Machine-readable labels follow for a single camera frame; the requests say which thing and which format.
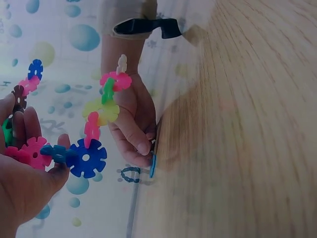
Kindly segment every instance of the wooden surface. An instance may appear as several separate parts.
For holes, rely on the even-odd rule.
[[[163,113],[133,235],[315,238],[317,0],[211,2],[195,85]],[[186,44],[180,57],[196,57]]]

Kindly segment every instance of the finger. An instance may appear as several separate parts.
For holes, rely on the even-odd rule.
[[[144,132],[136,125],[134,118],[126,110],[120,112],[116,125],[128,142],[130,142],[140,154],[146,156],[150,152],[151,144]]]
[[[24,124],[26,139],[42,136],[38,115],[33,107],[28,107],[24,111]]]
[[[0,124],[2,125],[13,111],[15,104],[15,97],[12,93],[8,94],[5,98],[0,100]]]
[[[154,140],[157,135],[157,124],[156,121],[152,122],[151,125],[145,130],[145,135],[148,140]]]
[[[67,134],[62,134],[59,136],[58,145],[66,147],[68,149],[70,147],[70,141]],[[54,168],[50,169],[48,172],[48,178],[50,183],[50,188],[53,194],[58,192],[66,183],[69,176],[69,168],[66,164],[58,164],[55,163]]]
[[[26,132],[24,124],[24,115],[22,112],[16,112],[12,118],[13,145],[18,149],[26,143]]]
[[[120,129],[115,128],[111,125],[109,125],[109,128],[113,138],[115,139],[118,150],[126,161],[138,167],[148,167],[149,165],[151,165],[151,154],[148,154],[146,156],[141,155],[140,153],[135,151],[134,146],[126,140]]]

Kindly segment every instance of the fingernail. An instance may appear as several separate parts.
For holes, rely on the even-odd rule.
[[[149,153],[149,147],[145,143],[139,144],[137,149],[141,155],[145,156]]]

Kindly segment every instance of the plastic building toy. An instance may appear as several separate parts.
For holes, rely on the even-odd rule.
[[[120,92],[123,89],[127,89],[132,83],[132,78],[128,74],[120,73],[117,75],[116,72],[110,72],[102,76],[100,85],[103,87],[109,78],[113,78],[115,80],[113,86],[114,92]]]
[[[42,79],[43,65],[39,59],[33,60],[29,66],[28,79],[31,80],[33,76],[37,76],[39,80]]]
[[[94,101],[88,102],[82,112],[82,116],[87,118],[92,112],[98,112],[98,126],[107,125],[109,122],[114,122],[118,118],[120,108],[114,101],[108,101],[106,104],[102,104],[100,98],[96,98]]]
[[[107,83],[107,81],[111,78],[115,80],[113,91],[114,92],[120,92],[123,89],[127,89],[130,87],[132,83],[131,77],[126,74],[127,70],[127,57],[125,55],[121,55],[119,61],[118,61],[118,67],[116,69],[116,72],[110,72],[104,74],[100,79],[100,85],[104,87],[104,85]]]
[[[51,156],[55,163],[63,164],[66,163],[66,159],[69,157],[76,156],[75,151],[71,149],[66,150],[64,146],[55,145],[45,145],[40,149],[41,155]]]
[[[85,148],[88,149],[92,139],[99,140],[100,131],[98,124],[98,113],[92,112],[88,116],[88,121],[85,124],[84,133],[86,137],[84,138]]]
[[[27,152],[31,160],[28,163],[31,167],[39,170],[44,170],[45,166],[50,166],[52,158],[51,156],[41,155],[41,148],[46,145],[47,140],[44,137],[32,137],[26,141],[26,144],[22,146],[21,150]]]
[[[157,156],[153,154],[152,165],[150,169],[150,178],[153,178],[154,176],[156,165],[157,165]]]
[[[113,95],[114,95],[113,86],[114,86],[114,79],[109,78],[108,81],[105,83],[104,93],[101,96],[102,104],[106,104],[106,102],[108,101],[113,101]]]
[[[26,96],[22,96],[23,92],[24,92],[24,87],[21,85],[16,85],[13,88],[14,91],[12,91],[12,93],[15,96],[15,105],[14,107],[16,109],[13,109],[13,111],[20,111],[21,109],[25,109],[26,108]]]
[[[31,156],[29,153],[24,150],[18,150],[18,148],[14,146],[8,146],[5,149],[4,155],[14,158],[16,161],[23,164],[29,164],[31,160]]]
[[[38,88],[39,83],[40,79],[38,76],[33,76],[30,80],[26,77],[24,80],[20,81],[19,85],[24,87],[22,96],[27,96],[30,92],[35,91]]]
[[[45,167],[48,167],[52,160],[55,163],[66,163],[71,168],[70,172],[73,175],[81,177],[83,174],[83,177],[87,179],[96,175],[94,170],[101,173],[106,166],[107,152],[98,141],[100,126],[107,125],[108,122],[114,122],[118,117],[120,107],[113,100],[114,92],[127,89],[132,82],[129,75],[125,73],[127,69],[126,62],[126,56],[122,55],[118,61],[116,72],[105,74],[100,79],[100,84],[104,87],[104,93],[101,100],[96,98],[85,105],[82,116],[87,121],[84,129],[86,137],[78,140],[78,145],[73,144],[66,150],[65,147],[60,145],[51,146],[45,138],[40,136],[28,139],[19,150],[17,147],[11,146],[13,139],[12,119],[8,118],[2,125],[7,147],[5,155],[39,170],[45,170]],[[27,95],[37,89],[42,79],[42,72],[42,62],[39,59],[33,60],[29,66],[28,76],[21,80],[12,91],[15,96],[12,114],[16,111],[24,111],[27,105]]]
[[[2,131],[4,133],[4,140],[6,146],[12,145],[13,142],[13,130],[12,130],[12,124],[10,123],[10,119],[7,118],[2,125]]]
[[[116,70],[117,75],[120,73],[125,73],[127,71],[127,56],[121,55],[118,60],[118,67]]]
[[[77,143],[78,146],[75,144],[70,146],[70,149],[77,155],[67,158],[66,165],[69,168],[73,167],[70,172],[76,177],[81,177],[81,174],[84,173],[84,178],[93,178],[96,175],[94,169],[101,172],[106,166],[106,162],[102,160],[107,158],[106,149],[103,147],[99,149],[101,143],[94,139],[91,140],[89,149],[85,148],[84,139],[78,140]],[[89,156],[88,160],[84,159],[85,155]]]

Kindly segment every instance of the hand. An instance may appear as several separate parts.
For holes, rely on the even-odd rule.
[[[122,156],[132,164],[151,164],[151,141],[156,137],[156,115],[153,100],[138,74],[131,75],[127,90],[115,93],[120,114],[110,131]]]
[[[0,100],[1,124],[12,113],[14,102],[13,94]],[[19,149],[27,139],[42,135],[34,108],[28,107],[24,113],[16,112],[12,120],[13,143]],[[58,144],[69,148],[68,135],[61,135]],[[69,169],[66,165],[55,164],[48,172],[36,170],[4,156],[4,150],[4,135],[0,129],[0,221],[6,220],[10,226],[17,228],[39,214],[51,197],[64,186]]]

